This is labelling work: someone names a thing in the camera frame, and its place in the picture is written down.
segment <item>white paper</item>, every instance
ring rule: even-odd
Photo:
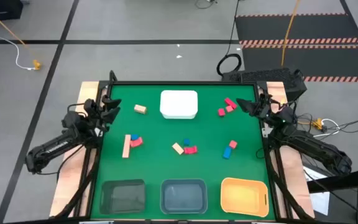
[[[318,180],[318,179],[326,177],[325,175],[320,174],[319,172],[311,170],[311,169],[309,169],[307,167],[303,167],[303,170],[306,173],[308,173],[314,180]],[[306,177],[307,181],[312,180],[306,174],[305,174],[305,177]],[[324,214],[324,215],[328,215],[329,192],[310,194],[310,199],[311,199],[311,204],[313,206],[314,211],[319,212],[319,213]]]

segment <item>yellow cable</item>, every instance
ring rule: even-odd
[[[22,45],[23,45],[24,47],[26,47],[31,54],[33,54],[33,53],[31,52],[29,46],[27,46],[27,45],[23,42],[23,40],[20,40],[20,38],[18,38],[8,27],[6,27],[3,22],[0,21],[0,25],[2,25],[3,28],[5,28],[9,33],[11,33],[13,37],[15,37],[20,43],[22,43]],[[34,64],[34,67],[35,67],[36,70],[39,70],[39,69],[40,69],[41,63],[39,63],[37,60],[33,60],[33,64]]]
[[[296,0],[296,4],[295,4],[295,7],[294,7],[293,12],[292,12],[290,24],[288,25],[287,33],[285,34],[284,45],[283,45],[283,53],[282,53],[282,56],[281,56],[281,66],[284,66],[284,56],[285,56],[285,47],[287,45],[287,38],[288,38],[288,35],[290,33],[290,29],[291,29],[291,26],[292,26],[292,21],[293,21],[293,18],[295,17],[295,15],[296,15],[296,10],[298,10],[298,6],[299,6],[300,1],[301,0]]]

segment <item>floor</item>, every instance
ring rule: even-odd
[[[218,1],[209,9],[194,0],[80,0],[68,40],[178,40],[176,44],[64,45],[37,123],[30,148],[60,134],[66,106],[75,103],[81,82],[108,79],[114,70],[119,80],[219,80],[216,64],[226,53],[236,6]],[[7,21],[25,40],[59,40],[73,0],[31,0],[22,18]],[[347,0],[358,25],[358,0]],[[245,0],[238,14],[291,13],[295,0]],[[302,0],[299,13],[343,12],[339,0]],[[0,36],[9,34],[0,27]],[[43,63],[37,72],[15,66],[16,49],[0,44],[0,203],[33,117],[57,42],[30,45]],[[33,56],[19,46],[19,63],[31,66]],[[230,52],[238,52],[233,44]],[[231,70],[228,61],[223,70]],[[298,114],[331,118],[338,123],[358,119],[358,83],[307,83]],[[358,133],[340,133],[326,142],[352,158],[358,170]],[[45,172],[59,166],[55,159]],[[55,176],[38,176],[23,167],[5,222],[48,218]]]

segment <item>block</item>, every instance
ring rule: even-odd
[[[230,146],[226,147],[223,152],[223,158],[229,159],[230,155],[231,155],[231,151],[232,151],[232,149]]]
[[[223,108],[218,109],[218,115],[219,115],[220,117],[223,117],[225,114],[226,114],[226,113],[224,112],[224,109],[223,109]]]
[[[135,111],[141,114],[146,114],[147,108],[141,105],[135,105]]]
[[[227,106],[226,107],[226,111],[228,112],[228,113],[230,113],[230,112],[232,112],[234,109],[233,109],[233,107],[231,107],[231,106]]]
[[[131,134],[131,140],[132,141],[135,141],[139,138],[139,135],[138,134]]]
[[[137,147],[140,146],[141,144],[143,144],[142,137],[139,137],[138,139],[131,141],[131,147]]]
[[[196,154],[196,153],[197,153],[197,146],[185,147],[185,154]]]
[[[185,139],[184,140],[184,145],[189,146],[190,145],[190,139]]]
[[[233,109],[236,109],[237,108],[237,105],[231,101],[229,98],[226,98],[224,99],[224,102],[228,105],[228,106],[231,106]]]
[[[130,147],[131,147],[131,135],[126,134],[124,138],[124,149],[122,150],[122,158],[129,158]]]
[[[181,155],[181,154],[183,153],[183,151],[184,151],[184,150],[179,146],[178,143],[175,143],[175,144],[172,146],[172,148],[173,148],[174,150],[176,150],[176,152],[179,153],[179,155]]]
[[[232,149],[235,149],[237,147],[237,142],[235,140],[232,140],[230,141],[230,144],[229,146],[232,148]]]

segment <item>yellow connector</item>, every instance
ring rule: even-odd
[[[316,121],[313,121],[313,122],[312,122],[312,125],[313,125],[316,129],[318,129],[318,130],[322,130],[322,129],[323,129],[323,124],[322,124],[321,120],[322,120],[321,118],[317,118]]]
[[[35,68],[36,70],[40,70],[40,68],[41,68],[41,63],[40,63],[39,61],[33,60],[32,63],[34,64],[34,68]]]
[[[321,118],[317,118],[316,121],[312,121],[311,122],[311,125],[313,127],[315,127],[317,130],[322,130],[323,129],[323,124],[322,124],[322,119]],[[301,122],[301,121],[298,121],[298,124],[310,124],[309,122]]]

